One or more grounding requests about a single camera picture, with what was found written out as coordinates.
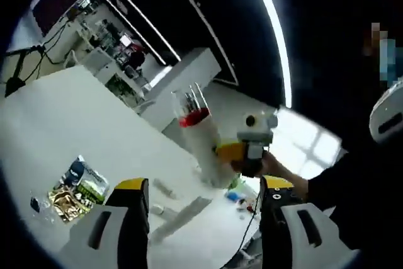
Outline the person's right hand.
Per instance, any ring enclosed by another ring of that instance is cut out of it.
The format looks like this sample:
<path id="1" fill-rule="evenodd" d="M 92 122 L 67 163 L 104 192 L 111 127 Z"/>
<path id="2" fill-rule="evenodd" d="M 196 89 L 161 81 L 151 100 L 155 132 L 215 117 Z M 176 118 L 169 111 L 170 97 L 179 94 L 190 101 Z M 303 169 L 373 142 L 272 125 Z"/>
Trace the person's right hand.
<path id="1" fill-rule="evenodd" d="M 265 151 L 261 164 L 261 175 L 271 175 L 283 178 L 293 184 L 295 189 L 302 195 L 305 195 L 308 192 L 308 180 L 292 173 L 288 168 L 282 165 L 282 163 L 279 162 L 272 153 Z"/>

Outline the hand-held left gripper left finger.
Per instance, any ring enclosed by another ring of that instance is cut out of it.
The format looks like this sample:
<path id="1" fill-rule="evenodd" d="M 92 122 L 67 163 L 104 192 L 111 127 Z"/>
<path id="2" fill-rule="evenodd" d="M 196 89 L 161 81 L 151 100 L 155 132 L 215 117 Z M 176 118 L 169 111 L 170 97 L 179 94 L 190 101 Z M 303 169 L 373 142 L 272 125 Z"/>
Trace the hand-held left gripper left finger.
<path id="1" fill-rule="evenodd" d="M 114 187 L 71 227 L 58 254 L 63 268 L 147 268 L 149 180 L 134 178 Z"/>

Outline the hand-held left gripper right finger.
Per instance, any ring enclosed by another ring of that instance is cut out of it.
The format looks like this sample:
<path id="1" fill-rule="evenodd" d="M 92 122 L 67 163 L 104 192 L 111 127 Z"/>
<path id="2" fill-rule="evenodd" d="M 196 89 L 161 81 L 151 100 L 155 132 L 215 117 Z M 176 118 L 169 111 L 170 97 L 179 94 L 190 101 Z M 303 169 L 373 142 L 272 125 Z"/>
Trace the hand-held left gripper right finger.
<path id="1" fill-rule="evenodd" d="M 339 238 L 328 215 L 297 197 L 282 178 L 261 177 L 263 268 L 349 268 L 359 255 Z"/>

